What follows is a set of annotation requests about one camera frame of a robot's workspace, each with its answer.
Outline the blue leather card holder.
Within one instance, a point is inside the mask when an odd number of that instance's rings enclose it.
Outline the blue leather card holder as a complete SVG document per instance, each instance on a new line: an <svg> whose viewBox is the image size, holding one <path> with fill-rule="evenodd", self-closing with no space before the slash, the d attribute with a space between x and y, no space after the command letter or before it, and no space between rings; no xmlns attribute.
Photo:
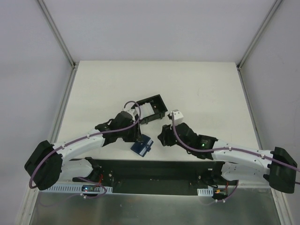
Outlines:
<svg viewBox="0 0 300 225"><path fill-rule="evenodd" d="M142 142L135 142L130 148L134 153L144 157L151 150L153 140L146 135L142 135Z"/></svg>

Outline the black plastic card rack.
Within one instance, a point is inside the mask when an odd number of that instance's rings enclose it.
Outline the black plastic card rack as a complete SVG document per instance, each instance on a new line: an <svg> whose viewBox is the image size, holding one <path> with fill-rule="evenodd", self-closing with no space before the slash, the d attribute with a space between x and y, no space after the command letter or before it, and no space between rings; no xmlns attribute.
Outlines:
<svg viewBox="0 0 300 225"><path fill-rule="evenodd" d="M160 94L137 101L141 109L140 124L163 119L168 111Z"/></svg>

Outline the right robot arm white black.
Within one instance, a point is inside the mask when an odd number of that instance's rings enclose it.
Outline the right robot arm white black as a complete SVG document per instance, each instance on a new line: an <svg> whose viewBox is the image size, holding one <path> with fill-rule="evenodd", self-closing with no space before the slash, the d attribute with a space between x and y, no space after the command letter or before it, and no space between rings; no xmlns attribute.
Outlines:
<svg viewBox="0 0 300 225"><path fill-rule="evenodd" d="M211 173L211 180L216 185L234 180L265 180L277 191L294 193L299 168L283 148L239 147L212 136L198 135L186 123L164 125L158 139L163 146L178 145L197 158L220 161L221 166Z"/></svg>

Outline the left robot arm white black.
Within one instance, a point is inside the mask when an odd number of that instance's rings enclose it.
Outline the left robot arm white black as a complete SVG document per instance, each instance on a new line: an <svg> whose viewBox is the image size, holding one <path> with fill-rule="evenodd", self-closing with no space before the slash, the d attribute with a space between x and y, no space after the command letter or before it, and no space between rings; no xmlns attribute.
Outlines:
<svg viewBox="0 0 300 225"><path fill-rule="evenodd" d="M54 185L62 166L71 159L94 148L101 148L121 138L134 143L142 137L139 120L141 114L135 109L122 111L114 119L98 124L85 136L61 144L51 144L47 140L40 142L25 163L30 175L29 187L45 190Z"/></svg>

